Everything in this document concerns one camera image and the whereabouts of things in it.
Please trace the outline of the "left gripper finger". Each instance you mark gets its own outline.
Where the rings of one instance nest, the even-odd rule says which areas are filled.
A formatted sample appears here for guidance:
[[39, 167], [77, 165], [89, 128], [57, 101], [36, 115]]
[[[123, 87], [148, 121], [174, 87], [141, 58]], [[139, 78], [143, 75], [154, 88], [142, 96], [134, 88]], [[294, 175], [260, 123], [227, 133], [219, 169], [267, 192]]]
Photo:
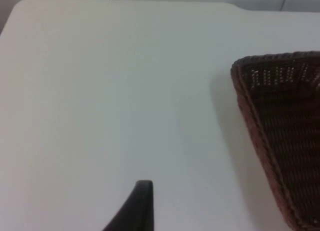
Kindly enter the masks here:
[[154, 231], [154, 186], [151, 180], [138, 180], [104, 231]]

